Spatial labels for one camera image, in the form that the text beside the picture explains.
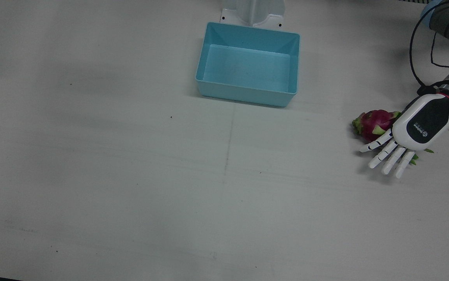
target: robotic hand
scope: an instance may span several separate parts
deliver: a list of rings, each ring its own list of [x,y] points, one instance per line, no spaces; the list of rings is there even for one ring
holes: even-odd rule
[[[369,167],[373,169],[390,155],[382,169],[382,173],[389,174],[392,167],[401,159],[395,172],[397,178],[401,177],[407,164],[415,155],[415,151],[426,149],[449,126],[449,75],[443,81],[425,85],[413,68],[413,39],[422,22],[449,39],[449,0],[429,1],[412,33],[410,66],[414,77],[421,86],[417,91],[419,97],[406,106],[390,130],[360,149],[361,152],[370,151],[387,143],[382,151],[370,161]]]
[[[390,155],[382,168],[383,174],[389,174],[394,164],[402,157],[395,172],[395,176],[401,178],[415,151],[426,149],[448,126],[449,96],[442,93],[426,94],[408,104],[391,129],[361,147],[360,151],[376,149],[389,141],[368,166],[373,169]]]

